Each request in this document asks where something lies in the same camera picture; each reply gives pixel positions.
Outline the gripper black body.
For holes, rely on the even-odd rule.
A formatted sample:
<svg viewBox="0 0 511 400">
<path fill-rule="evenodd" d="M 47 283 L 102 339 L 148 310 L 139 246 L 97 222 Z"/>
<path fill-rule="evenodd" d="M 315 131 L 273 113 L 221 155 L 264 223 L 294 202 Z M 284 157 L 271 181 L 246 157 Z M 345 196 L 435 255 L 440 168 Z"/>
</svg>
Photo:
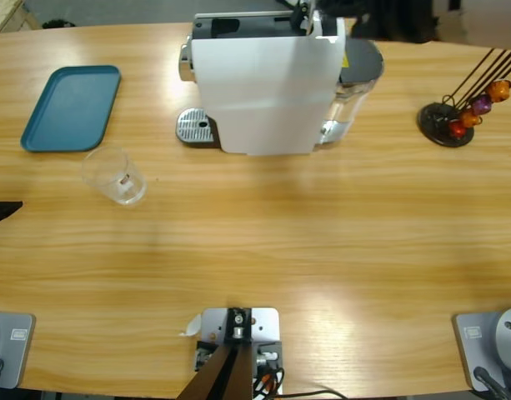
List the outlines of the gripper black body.
<svg viewBox="0 0 511 400">
<path fill-rule="evenodd" d="M 432 1 L 361 1 L 350 36 L 387 42 L 430 42 L 438 19 Z"/>
</svg>

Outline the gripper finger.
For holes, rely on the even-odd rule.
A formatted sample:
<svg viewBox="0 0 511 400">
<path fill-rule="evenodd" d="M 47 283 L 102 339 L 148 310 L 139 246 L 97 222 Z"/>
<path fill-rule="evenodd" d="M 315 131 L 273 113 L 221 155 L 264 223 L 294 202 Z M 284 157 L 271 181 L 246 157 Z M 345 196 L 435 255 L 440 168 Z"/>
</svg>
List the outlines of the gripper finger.
<svg viewBox="0 0 511 400">
<path fill-rule="evenodd" d="M 317 9 L 333 18 L 354 18 L 363 13 L 363 0 L 318 0 Z"/>
<path fill-rule="evenodd" d="M 0 222 L 13 215 L 23 206 L 23 202 L 0 202 Z"/>
</svg>

